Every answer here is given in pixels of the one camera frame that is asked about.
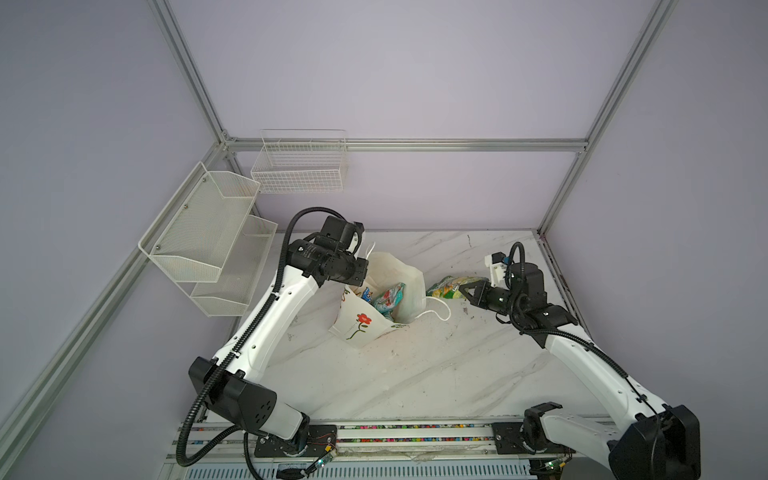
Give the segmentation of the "blue m&m's packet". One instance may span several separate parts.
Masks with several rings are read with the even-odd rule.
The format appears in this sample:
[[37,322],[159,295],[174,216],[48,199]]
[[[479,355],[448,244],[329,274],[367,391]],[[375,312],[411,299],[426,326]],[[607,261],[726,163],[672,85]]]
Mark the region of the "blue m&m's packet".
[[360,298],[366,302],[371,302],[373,299],[372,291],[369,287],[366,287],[360,294]]

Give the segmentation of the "teal Fox's large candy bag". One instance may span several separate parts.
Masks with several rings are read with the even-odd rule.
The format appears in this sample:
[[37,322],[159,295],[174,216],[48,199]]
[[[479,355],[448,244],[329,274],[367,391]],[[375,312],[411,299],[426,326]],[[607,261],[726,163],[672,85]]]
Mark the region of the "teal Fox's large candy bag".
[[386,291],[373,298],[371,305],[383,317],[390,321],[395,320],[395,312],[404,297],[406,285],[402,282],[395,284]]

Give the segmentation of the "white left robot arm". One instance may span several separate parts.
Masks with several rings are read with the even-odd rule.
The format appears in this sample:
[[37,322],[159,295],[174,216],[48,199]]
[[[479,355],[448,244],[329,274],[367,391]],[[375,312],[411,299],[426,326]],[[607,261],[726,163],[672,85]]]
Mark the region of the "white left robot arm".
[[369,261],[348,250],[296,240],[278,264],[271,288],[212,359],[197,358],[189,376],[202,404],[249,434],[268,434],[305,447],[309,417],[261,380],[269,360],[304,305],[326,282],[360,286]]

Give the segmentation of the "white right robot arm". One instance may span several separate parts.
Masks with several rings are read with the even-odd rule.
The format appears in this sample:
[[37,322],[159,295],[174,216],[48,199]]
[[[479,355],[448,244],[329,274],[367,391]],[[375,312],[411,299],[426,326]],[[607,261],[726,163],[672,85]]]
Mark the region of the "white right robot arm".
[[640,385],[601,350],[564,307],[548,301],[533,263],[491,256],[492,277],[460,286],[469,303],[558,358],[601,403],[614,426],[568,412],[558,402],[525,410],[522,446],[543,453],[554,444],[584,455],[616,479],[698,479],[700,423],[683,405],[671,406]]

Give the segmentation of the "white floral paper bag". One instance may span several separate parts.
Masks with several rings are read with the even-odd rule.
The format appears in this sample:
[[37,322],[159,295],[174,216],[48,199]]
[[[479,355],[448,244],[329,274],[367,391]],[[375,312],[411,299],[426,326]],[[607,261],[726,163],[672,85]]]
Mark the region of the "white floral paper bag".
[[374,248],[366,252],[365,259],[368,269],[363,284],[344,288],[338,315],[329,329],[337,339],[362,348],[422,317],[443,322],[451,318],[444,300],[426,295],[421,270]]

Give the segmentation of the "green Fox's spring tea bag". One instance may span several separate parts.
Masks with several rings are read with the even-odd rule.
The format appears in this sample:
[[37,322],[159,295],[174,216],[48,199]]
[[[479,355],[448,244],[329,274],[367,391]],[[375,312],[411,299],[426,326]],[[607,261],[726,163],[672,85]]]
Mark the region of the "green Fox's spring tea bag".
[[440,299],[464,299],[460,290],[457,289],[457,280],[460,278],[485,278],[477,276],[446,276],[433,284],[426,290],[427,297]]

